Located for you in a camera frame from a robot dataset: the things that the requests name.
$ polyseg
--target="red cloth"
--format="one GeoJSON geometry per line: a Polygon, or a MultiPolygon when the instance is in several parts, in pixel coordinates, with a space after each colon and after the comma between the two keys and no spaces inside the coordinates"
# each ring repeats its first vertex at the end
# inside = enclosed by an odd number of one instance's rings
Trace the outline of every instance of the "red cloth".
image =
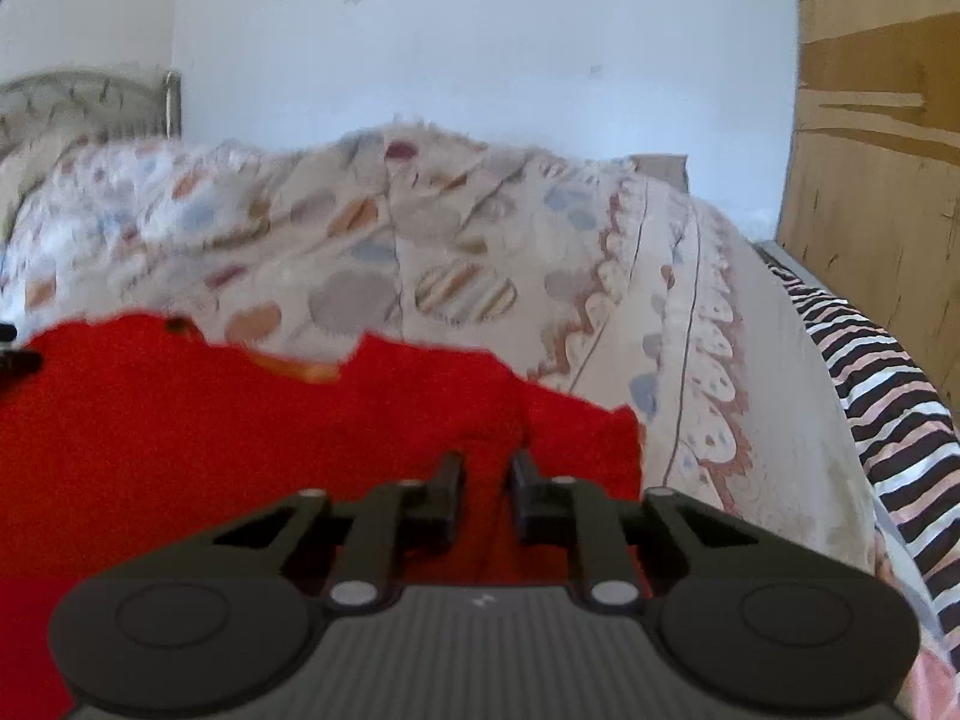
{"type": "Polygon", "coordinates": [[[637,422],[517,379],[485,352],[364,338],[333,384],[307,384],[209,347],[162,319],[59,327],[42,372],[0,394],[0,717],[69,708],[46,620],[80,578],[299,488],[359,498],[467,459],[456,546],[408,562],[412,581],[559,579],[565,558],[522,550],[503,494],[528,445],[542,473],[640,492],[637,422]]]}

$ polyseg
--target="wooden door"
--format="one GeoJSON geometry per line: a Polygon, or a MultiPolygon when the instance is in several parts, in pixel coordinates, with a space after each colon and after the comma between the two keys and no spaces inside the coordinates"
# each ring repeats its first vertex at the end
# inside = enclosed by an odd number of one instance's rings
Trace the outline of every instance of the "wooden door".
{"type": "Polygon", "coordinates": [[[781,245],[960,412],[960,0],[802,0],[781,245]]]}

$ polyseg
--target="white wall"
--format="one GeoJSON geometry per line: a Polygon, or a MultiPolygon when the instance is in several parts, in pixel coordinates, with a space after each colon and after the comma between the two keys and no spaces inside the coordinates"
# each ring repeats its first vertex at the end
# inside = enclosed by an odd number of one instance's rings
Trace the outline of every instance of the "white wall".
{"type": "Polygon", "coordinates": [[[305,146],[418,116],[568,155],[690,155],[771,237],[797,0],[179,0],[187,136],[305,146]]]}
{"type": "Polygon", "coordinates": [[[64,65],[169,67],[174,0],[1,0],[0,79],[64,65]]]}

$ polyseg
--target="white logo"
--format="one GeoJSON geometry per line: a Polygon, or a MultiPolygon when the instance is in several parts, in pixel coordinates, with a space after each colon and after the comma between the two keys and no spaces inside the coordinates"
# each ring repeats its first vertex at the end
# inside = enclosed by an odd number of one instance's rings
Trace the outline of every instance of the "white logo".
{"type": "Polygon", "coordinates": [[[479,608],[487,608],[488,604],[496,603],[496,598],[494,598],[493,595],[489,593],[484,593],[479,598],[470,599],[470,603],[472,603],[473,605],[479,608]]]}

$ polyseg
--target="striped fabric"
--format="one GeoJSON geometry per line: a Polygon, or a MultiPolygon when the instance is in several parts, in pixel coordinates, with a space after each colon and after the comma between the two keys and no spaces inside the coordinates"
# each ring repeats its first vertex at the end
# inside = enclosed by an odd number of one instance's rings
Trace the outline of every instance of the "striped fabric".
{"type": "Polygon", "coordinates": [[[960,668],[960,442],[904,348],[846,300],[768,264],[817,344],[860,461],[904,538],[960,668]]]}

